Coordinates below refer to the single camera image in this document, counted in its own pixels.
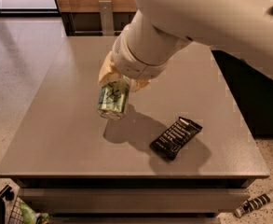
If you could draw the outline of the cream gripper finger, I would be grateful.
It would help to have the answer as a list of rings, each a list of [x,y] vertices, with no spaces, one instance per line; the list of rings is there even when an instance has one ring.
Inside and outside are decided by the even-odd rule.
[[[110,82],[115,82],[120,80],[121,74],[116,69],[112,52],[109,52],[102,64],[101,70],[99,72],[98,84],[104,86]]]
[[[150,84],[149,80],[131,79],[130,91],[136,92]]]

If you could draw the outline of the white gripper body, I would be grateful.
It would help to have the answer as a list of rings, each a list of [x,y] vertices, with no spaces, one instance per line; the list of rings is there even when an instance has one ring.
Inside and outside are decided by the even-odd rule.
[[[166,68],[167,63],[162,65],[149,65],[138,60],[130,51],[128,36],[122,32],[112,47],[112,58],[116,69],[124,76],[148,80],[158,77]]]

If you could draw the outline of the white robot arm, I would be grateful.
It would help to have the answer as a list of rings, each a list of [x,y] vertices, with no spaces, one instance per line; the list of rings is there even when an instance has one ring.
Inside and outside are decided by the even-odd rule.
[[[137,12],[107,54],[102,86],[128,77],[132,90],[158,77],[192,42],[224,51],[273,80],[273,0],[135,0]]]

